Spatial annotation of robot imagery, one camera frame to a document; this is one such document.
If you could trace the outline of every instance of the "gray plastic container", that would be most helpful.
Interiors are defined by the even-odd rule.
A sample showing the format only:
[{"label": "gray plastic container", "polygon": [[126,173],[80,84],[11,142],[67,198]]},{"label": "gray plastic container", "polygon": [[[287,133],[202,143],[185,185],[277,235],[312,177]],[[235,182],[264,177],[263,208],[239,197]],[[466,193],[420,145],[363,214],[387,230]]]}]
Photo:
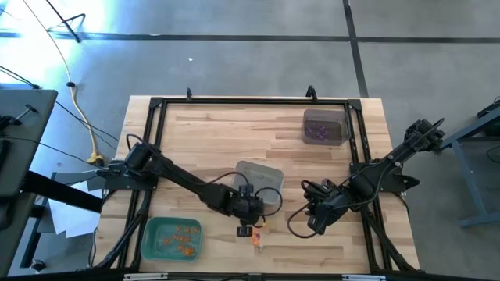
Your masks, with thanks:
[{"label": "gray plastic container", "polygon": [[306,144],[342,145],[351,137],[347,119],[345,111],[306,109],[302,140]]},{"label": "gray plastic container", "polygon": [[[244,174],[248,178],[248,181],[250,181],[250,184],[253,184],[253,194],[263,187],[272,187],[281,193],[284,174],[279,169],[242,160],[236,164],[236,170]],[[235,190],[239,190],[239,186],[244,184],[245,179],[242,176],[234,176],[232,187]],[[279,195],[273,190],[263,190],[259,192],[259,197],[262,198],[266,205],[274,205],[280,202]]]}]

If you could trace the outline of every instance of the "wooden table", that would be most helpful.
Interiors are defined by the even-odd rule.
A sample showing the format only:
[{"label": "wooden table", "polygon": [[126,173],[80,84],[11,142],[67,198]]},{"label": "wooden table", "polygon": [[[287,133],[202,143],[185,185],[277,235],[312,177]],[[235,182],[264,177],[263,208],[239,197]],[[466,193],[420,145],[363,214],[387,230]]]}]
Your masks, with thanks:
[{"label": "wooden table", "polygon": [[[123,123],[116,158],[127,155],[127,133],[143,134],[151,96],[132,96]],[[391,149],[382,101],[362,99],[366,132],[373,158]],[[204,180],[234,169],[240,160],[268,165],[284,172],[283,208],[269,217],[261,229],[263,250],[253,247],[249,237],[236,237],[235,217],[210,211],[198,197],[168,180],[160,180],[149,216],[178,216],[197,219],[203,228],[198,260],[192,263],[141,260],[141,271],[176,272],[280,272],[362,273],[369,272],[366,245],[359,213],[348,212],[327,227],[322,236],[294,237],[286,220],[306,201],[300,181],[321,182],[330,178],[340,183],[352,161],[348,142],[340,147],[307,145],[301,139],[302,116],[306,108],[343,110],[337,105],[168,105],[161,150],[177,165]],[[357,120],[355,135],[359,140]],[[155,136],[153,124],[151,142]],[[230,184],[231,177],[221,180]],[[101,261],[123,232],[131,192],[117,191],[102,209],[96,235],[95,263]],[[412,230],[404,205],[393,194],[381,194],[385,228],[409,264],[418,268]],[[311,233],[305,214],[298,215],[292,228]],[[382,265],[380,244],[374,236],[377,261]],[[136,236],[130,245],[135,245]],[[130,247],[127,264],[134,247]]]}]

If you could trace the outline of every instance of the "yellow cable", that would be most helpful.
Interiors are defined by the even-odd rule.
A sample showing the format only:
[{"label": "yellow cable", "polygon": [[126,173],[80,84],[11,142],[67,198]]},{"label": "yellow cable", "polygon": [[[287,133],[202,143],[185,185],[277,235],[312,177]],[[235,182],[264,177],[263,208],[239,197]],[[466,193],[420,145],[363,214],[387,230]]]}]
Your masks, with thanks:
[{"label": "yellow cable", "polygon": [[[38,19],[37,15],[33,12],[33,10],[31,9],[31,7],[28,5],[28,3],[26,3],[25,0],[23,0],[24,2],[24,5],[26,5],[26,7],[30,10],[30,12],[33,14],[34,18],[37,19],[38,23],[40,24],[40,26],[44,29],[45,33],[48,35],[48,37],[50,38],[50,40],[52,40],[52,43],[54,43],[54,46],[55,48],[57,49],[57,52],[59,52],[59,55],[61,56],[61,59],[62,61],[64,62],[64,66],[66,67],[66,75],[68,76],[68,82],[71,82],[72,83],[72,80],[71,80],[71,74],[70,74],[70,68],[68,67],[68,64],[66,63],[66,60],[64,59],[64,55],[63,53],[61,52],[61,50],[59,49],[59,46],[57,45],[57,43],[55,42],[54,38],[52,38],[52,36],[50,35],[50,33],[47,31],[47,29],[45,29],[43,23],[41,23],[40,19]],[[77,104],[77,99],[76,99],[76,96],[75,96],[75,92],[73,90],[73,87],[69,86],[70,87],[70,92],[71,92],[71,100],[73,101],[73,104],[75,106],[75,108],[77,109],[77,111],[80,113],[82,119],[87,123],[87,124],[90,124],[88,122],[88,119],[87,117],[85,116],[85,114],[82,112],[82,110],[80,109],[80,106],[78,106]],[[98,153],[97,151],[97,146],[95,145],[95,138],[94,138],[94,132],[92,131],[92,128],[88,127],[88,132],[89,134],[91,135],[91,142],[92,142],[92,154],[91,154],[91,157],[87,160],[87,162],[89,163],[92,163],[92,162],[95,162],[97,161],[98,159],[103,159],[102,156]]]}]

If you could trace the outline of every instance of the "teal plastic tray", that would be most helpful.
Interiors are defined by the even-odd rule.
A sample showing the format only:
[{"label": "teal plastic tray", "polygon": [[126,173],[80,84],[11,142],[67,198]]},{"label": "teal plastic tray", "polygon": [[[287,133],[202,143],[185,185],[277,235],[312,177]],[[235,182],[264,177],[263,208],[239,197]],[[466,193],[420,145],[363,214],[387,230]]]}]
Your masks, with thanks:
[{"label": "teal plastic tray", "polygon": [[[193,255],[184,253],[187,247],[195,250]],[[141,255],[148,260],[194,261],[201,247],[202,225],[196,219],[154,217],[146,225]]]}]

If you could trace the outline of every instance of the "gray floor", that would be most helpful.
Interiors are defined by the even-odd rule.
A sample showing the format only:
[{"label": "gray floor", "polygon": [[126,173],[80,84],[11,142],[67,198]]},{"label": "gray floor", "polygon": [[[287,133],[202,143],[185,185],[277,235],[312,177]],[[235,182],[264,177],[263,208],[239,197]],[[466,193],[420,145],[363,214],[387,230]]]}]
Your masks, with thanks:
[{"label": "gray floor", "polygon": [[[229,1],[93,0],[52,1],[67,16],[86,12],[89,32],[129,34],[286,34],[346,36],[341,0]],[[55,88],[71,108],[60,58],[43,31],[11,1],[0,27],[25,38],[0,39],[0,65],[22,73],[44,88]],[[57,23],[43,2],[29,1],[44,24]],[[498,37],[500,2],[477,0],[358,0],[351,3],[359,36]],[[343,42],[84,41],[58,40],[79,86],[78,100],[92,124],[118,135],[132,94],[302,96],[309,84],[323,97],[359,97],[352,53]],[[473,121],[500,95],[500,44],[360,44],[370,97],[383,98],[393,144],[417,119],[445,117],[448,134]],[[0,76],[0,82],[11,82]],[[81,158],[89,155],[88,133],[56,107],[42,139]],[[114,150],[100,143],[107,158]],[[471,158],[487,165],[474,148]],[[32,169],[47,176],[89,169],[77,160],[40,148]],[[421,179],[408,192],[412,231],[422,269],[454,276],[499,279],[500,224],[462,229],[459,220],[475,214],[460,168],[450,151],[417,155],[405,173]],[[500,190],[488,190],[498,203]],[[90,237],[65,240],[44,235],[36,257],[44,272],[83,268]],[[20,256],[10,274],[19,270]]]}]

